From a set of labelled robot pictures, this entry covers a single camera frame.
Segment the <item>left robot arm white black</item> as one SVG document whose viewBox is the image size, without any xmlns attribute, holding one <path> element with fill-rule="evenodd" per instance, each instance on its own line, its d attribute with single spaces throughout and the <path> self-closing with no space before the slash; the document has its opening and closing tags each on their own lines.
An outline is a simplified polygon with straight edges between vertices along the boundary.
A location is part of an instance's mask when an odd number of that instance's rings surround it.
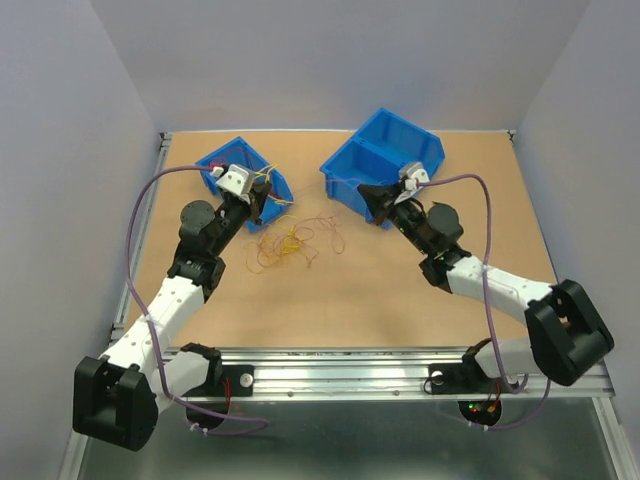
<svg viewBox="0 0 640 480">
<path fill-rule="evenodd" d="M 219 207 L 197 200 L 182 209 L 173 262 L 133 326 L 99 357 L 86 357 L 77 365 L 75 432 L 138 451 L 164 410 L 174 404 L 187 407 L 183 397 L 193 389 L 210 394 L 221 386 L 221 354 L 215 348 L 190 343 L 170 362 L 162 358 L 218 287 L 225 270 L 224 248 L 246 222 L 259 221 L 271 185 L 236 179 L 219 190 Z"/>
</svg>

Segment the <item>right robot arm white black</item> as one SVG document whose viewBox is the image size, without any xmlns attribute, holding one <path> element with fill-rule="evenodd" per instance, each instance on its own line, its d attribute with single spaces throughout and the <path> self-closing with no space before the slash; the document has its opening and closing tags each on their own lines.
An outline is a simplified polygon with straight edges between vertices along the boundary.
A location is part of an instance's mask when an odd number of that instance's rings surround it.
<svg viewBox="0 0 640 480">
<path fill-rule="evenodd" d="M 613 350 L 612 334 L 578 282 L 551 285 L 488 265 L 459 245 L 463 228 L 452 206 L 424 208 L 402 182 L 361 184 L 358 191 L 375 223 L 391 222 L 423 254 L 420 269 L 430 285 L 526 326 L 522 338 L 500 342 L 492 334 L 470 347 L 460 364 L 442 368 L 443 385 L 482 390 L 497 379 L 511 385 L 519 375 L 537 374 L 571 386 Z"/>
</svg>

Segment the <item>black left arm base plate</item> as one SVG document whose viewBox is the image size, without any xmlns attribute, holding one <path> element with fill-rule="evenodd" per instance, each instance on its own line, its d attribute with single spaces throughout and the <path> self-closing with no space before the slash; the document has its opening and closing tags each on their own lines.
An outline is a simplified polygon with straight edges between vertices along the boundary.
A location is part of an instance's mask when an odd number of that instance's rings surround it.
<svg viewBox="0 0 640 480">
<path fill-rule="evenodd" d="M 183 397 L 252 397 L 254 377 L 253 365 L 224 365 L 218 380 L 206 380 L 204 384 L 188 390 Z"/>
</svg>

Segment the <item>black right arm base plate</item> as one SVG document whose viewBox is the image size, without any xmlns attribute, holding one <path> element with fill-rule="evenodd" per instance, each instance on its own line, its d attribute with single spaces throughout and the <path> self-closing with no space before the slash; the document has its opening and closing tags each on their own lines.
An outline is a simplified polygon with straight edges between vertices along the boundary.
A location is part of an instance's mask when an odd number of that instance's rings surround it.
<svg viewBox="0 0 640 480">
<path fill-rule="evenodd" d="M 475 364 L 437 363 L 429 366 L 422 389 L 430 395 L 488 395 L 506 390 L 500 378 L 489 378 Z"/>
</svg>

